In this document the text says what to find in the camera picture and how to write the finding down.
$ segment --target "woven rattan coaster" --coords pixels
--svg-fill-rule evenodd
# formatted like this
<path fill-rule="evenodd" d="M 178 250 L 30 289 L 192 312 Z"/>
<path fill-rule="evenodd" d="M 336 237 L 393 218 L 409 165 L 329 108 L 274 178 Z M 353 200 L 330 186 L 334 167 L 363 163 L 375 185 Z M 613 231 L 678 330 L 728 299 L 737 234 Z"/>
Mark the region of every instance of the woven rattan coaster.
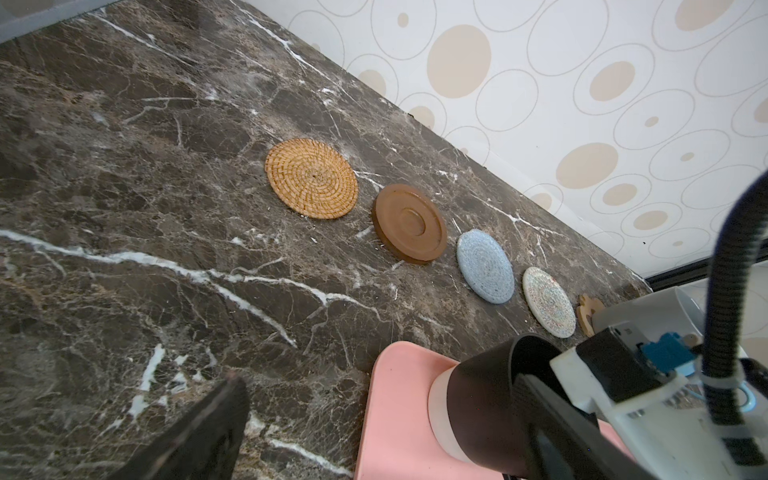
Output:
<path fill-rule="evenodd" d="M 339 218 L 357 201 L 357 178 L 344 157 L 329 145 L 294 138 L 277 144 L 264 170 L 278 197 L 312 218 Z"/>

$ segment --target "beige circle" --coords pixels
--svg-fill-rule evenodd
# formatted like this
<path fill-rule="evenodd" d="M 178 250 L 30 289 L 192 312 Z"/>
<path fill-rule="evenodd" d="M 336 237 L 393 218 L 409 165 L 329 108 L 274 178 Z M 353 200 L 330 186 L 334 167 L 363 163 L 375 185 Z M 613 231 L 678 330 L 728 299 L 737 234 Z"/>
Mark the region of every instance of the beige circle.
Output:
<path fill-rule="evenodd" d="M 544 192 L 534 195 L 531 197 L 531 200 L 544 210 L 549 210 L 549 207 L 552 206 L 552 196 L 550 194 L 545 194 Z"/>
<path fill-rule="evenodd" d="M 362 71 L 357 76 L 357 78 L 359 78 L 362 83 L 375 90 L 377 94 L 381 95 L 382 97 L 386 96 L 386 81 L 384 80 L 384 77 L 376 70 Z"/>
<path fill-rule="evenodd" d="M 731 4 L 733 0 L 683 0 L 674 23 L 682 31 L 698 30 L 720 18 Z"/>
<path fill-rule="evenodd" d="M 411 108 L 411 111 L 408 113 L 413 115 L 420 124 L 425 125 L 430 129 L 435 127 L 435 114 L 433 114 L 427 107 L 419 105 L 418 107 Z"/>
<path fill-rule="evenodd" d="M 616 61 L 603 68 L 592 79 L 589 95 L 597 101 L 609 101 L 623 94 L 634 80 L 634 65 Z"/>
<path fill-rule="evenodd" d="M 606 190 L 603 194 L 603 203 L 618 207 L 632 200 L 637 195 L 637 187 L 633 184 L 618 184 Z"/>
<path fill-rule="evenodd" d="M 618 160 L 619 153 L 611 145 L 581 145 L 563 157 L 555 176 L 566 188 L 591 187 L 610 175 Z"/>
<path fill-rule="evenodd" d="M 491 67 L 491 44 L 479 28 L 456 25 L 444 31 L 429 49 L 427 77 L 447 98 L 471 94 Z"/>
<path fill-rule="evenodd" d="M 638 230 L 653 230 L 664 225 L 668 218 L 667 212 L 651 210 L 634 219 L 634 227 Z"/>
<path fill-rule="evenodd" d="M 760 102 L 755 108 L 755 120 L 761 124 L 768 124 L 768 98 Z"/>

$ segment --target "dark marble countertop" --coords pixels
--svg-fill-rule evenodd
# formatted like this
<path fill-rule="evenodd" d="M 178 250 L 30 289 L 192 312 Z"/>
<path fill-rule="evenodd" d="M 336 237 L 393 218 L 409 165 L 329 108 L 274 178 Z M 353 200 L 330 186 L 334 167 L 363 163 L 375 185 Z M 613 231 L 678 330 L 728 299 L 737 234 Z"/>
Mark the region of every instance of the dark marble countertop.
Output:
<path fill-rule="evenodd" d="M 408 340 L 466 359 L 545 333 L 519 283 L 576 303 L 642 279 L 248 5 L 126 0 L 0 45 L 0 476 L 100 478 L 236 370 L 253 416 L 236 478 L 354 471 L 373 363 Z M 266 152 L 338 149 L 358 204 L 286 208 Z M 372 231 L 383 185 L 445 216 L 434 263 Z M 493 235 L 518 291 L 462 282 L 459 234 Z M 555 340 L 563 349 L 583 337 Z"/>

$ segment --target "pink tray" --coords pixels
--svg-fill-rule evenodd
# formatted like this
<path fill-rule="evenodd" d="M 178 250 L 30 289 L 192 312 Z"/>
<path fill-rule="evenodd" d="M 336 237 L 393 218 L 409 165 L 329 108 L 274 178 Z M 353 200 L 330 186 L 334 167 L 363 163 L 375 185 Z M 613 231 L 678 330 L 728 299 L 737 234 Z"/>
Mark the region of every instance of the pink tray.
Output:
<path fill-rule="evenodd" d="M 502 474 L 443 451 L 427 414 L 429 387 L 458 362 L 410 342 L 376 359 L 362 424 L 356 480 L 502 480 Z"/>

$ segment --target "circle pattern wallpaper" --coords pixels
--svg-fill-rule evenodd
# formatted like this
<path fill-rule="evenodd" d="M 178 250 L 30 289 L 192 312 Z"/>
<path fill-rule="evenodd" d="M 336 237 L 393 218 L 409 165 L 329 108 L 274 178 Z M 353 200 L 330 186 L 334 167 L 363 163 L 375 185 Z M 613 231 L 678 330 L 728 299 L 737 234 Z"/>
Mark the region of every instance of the circle pattern wallpaper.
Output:
<path fill-rule="evenodd" d="M 768 168 L 768 2 L 248 1 L 642 276 Z"/>

